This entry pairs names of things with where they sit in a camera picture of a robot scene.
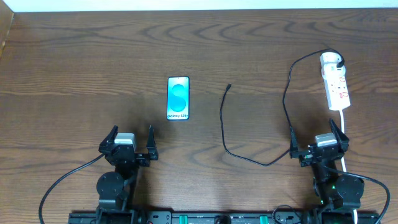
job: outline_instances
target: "green connector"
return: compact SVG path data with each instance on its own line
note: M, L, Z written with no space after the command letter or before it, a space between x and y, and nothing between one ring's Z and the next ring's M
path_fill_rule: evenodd
M188 216L180 215L180 224L188 224Z
M260 224L268 224L268 216L260 216Z

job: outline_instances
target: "phone screen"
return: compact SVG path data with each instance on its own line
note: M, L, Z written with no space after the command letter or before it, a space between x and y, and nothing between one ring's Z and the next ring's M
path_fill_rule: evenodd
M167 119L189 118L189 77L170 77L167 84Z

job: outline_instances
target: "wooden table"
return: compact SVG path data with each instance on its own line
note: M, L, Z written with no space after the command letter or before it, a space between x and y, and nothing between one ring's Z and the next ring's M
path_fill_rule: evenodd
M346 59L352 105L345 110L348 170L391 191L383 223L398 222L398 10L254 10L16 14L0 59L0 220L37 223L45 191L98 156L114 124L144 151L155 127L159 161L141 169L135 203L178 210L310 208L320 200L310 168L288 156L259 167L228 147L271 161L289 146L282 109L288 69L333 47ZM287 109L300 143L339 123L327 107L318 56L298 64ZM189 76L190 119L166 120L167 78ZM105 159L59 184L44 206L47 223L94 210ZM362 210L381 212L386 195L365 183Z

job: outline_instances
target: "white power strip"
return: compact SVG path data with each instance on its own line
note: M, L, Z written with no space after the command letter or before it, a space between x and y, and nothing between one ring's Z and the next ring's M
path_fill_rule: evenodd
M346 68L337 67L341 62L341 57L337 53L323 53L321 59L321 73L325 81L326 96L328 98L329 109L339 111L349 107L347 83L345 78Z

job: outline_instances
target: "black wire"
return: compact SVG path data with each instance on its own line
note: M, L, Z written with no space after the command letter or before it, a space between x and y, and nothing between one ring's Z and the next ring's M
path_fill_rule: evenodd
M298 218L299 220L301 220L301 215L298 215L297 212L296 212L296 210L294 210L294 208L292 208L290 205L279 205L279 206L276 207L275 210L272 212L272 219L274 219L274 221L277 221L277 220L275 219L275 212L276 212L276 210L278 210L280 207L289 207L289 208L294 212L294 214L297 216L297 218Z
M352 174L352 173L349 173L349 172L343 172L343 171L340 171L340 170L329 168L327 166L323 166L323 167L326 170L330 171L330 172L334 172L334 173L337 173L337 174L348 175L348 176L352 176L352 177L356 177L356 178L361 178L361 179L364 179L364 180L368 180L368 181L374 182L375 184L378 184L381 187L383 187L384 190L386 191L386 194L387 194L387 200L386 200L386 204L384 205L383 211L380 213L379 218L376 220L376 222L374 224L380 223L381 219L383 218L383 216L387 212L388 206L390 204L390 197L391 197L390 191L389 191L388 187L385 184L383 184L382 182L380 182L380 181L378 181L376 179L373 179L373 178L370 178L370 177L366 177L366 176L363 176L363 175Z
M278 220L275 220L275 223L276 224L282 224L280 221L278 221Z
M63 179L65 179L66 177L68 177L70 174L74 174L75 172L88 167L90 165L92 165L93 163L95 163L96 161L98 161L99 159L101 159L103 156L105 156L104 154L101 154L100 156L98 156L97 158L93 159L92 161L89 161L88 163L77 167L74 170L71 170L70 172L66 173L65 175L63 175L61 178L59 178L57 181L55 181L55 183L47 190L47 192L44 194L42 201L40 202L40 206L39 206L39 220L40 220L40 224L44 224L44 220L43 220L43 205L45 202L45 199L47 198L47 196L49 196L49 193L52 191L52 189L57 186L57 184L59 184Z
M263 164L263 163L261 163L261 162L254 161L254 160L252 160L252 159L249 159L249 158L246 158L246 157L243 157L243 156L238 156L238 155L236 155L236 154L233 154L232 152L230 152L230 151L226 148L225 139L224 139L223 105L224 105L224 100L225 100L226 93L227 93L228 90L231 88L231 86L232 86L232 84L228 84L228 86L226 87L226 90L225 90L225 93L224 93L224 96L223 96L223 101L221 102L221 106L220 106L221 135L222 135L222 137L223 137L223 145L224 145L225 151L226 151L229 155L231 155L231 156L237 157L237 158L239 158L239 159L243 159L243 160L248 161L248 162L252 162L252 163L257 164L257 165L260 165L260 166L271 166L271 165L273 165L273 164L276 163L279 159L281 159L281 158L283 158L284 156L286 156L286 154L289 153L289 149L288 149L286 152L284 152L282 155L280 155L278 158L276 158L275 160L273 160L272 162L270 162L270 163L268 163L268 164Z
M337 64L337 67L338 67L338 68L341 68L341 67L344 65L344 62L345 62L345 61L344 61L344 58L343 58L343 56L342 56L337 50L335 50L335 49L323 49L323 50L318 50L318 51L316 51L316 52L310 53L310 54L308 54L308 55L306 55L306 56L304 56L304 57L301 57L301 58L297 59L297 60L292 64L292 66L290 66L289 78L288 78L288 80L287 80L287 84L286 84L286 87L285 87L284 95L283 95L283 97L282 97L282 105L284 106L284 111L285 111L285 114L286 114L287 122L289 123L289 126L290 126L291 128L292 128L292 123L290 122L289 116L288 116L288 114L287 114L287 110L286 110L286 106L285 106L285 97L286 97L287 88L289 87L289 84L290 84L290 79L292 78L292 70L293 70L293 67L294 67L294 65L295 65L297 62L299 62L299 61L301 61L301 60L303 60L303 59L305 59L305 58L307 58L307 57L309 57L309 56L311 56L311 55L315 55L315 54L321 53L321 52L336 52L336 53L338 53L338 54L340 55L340 57L341 57L341 62L339 62L339 63Z

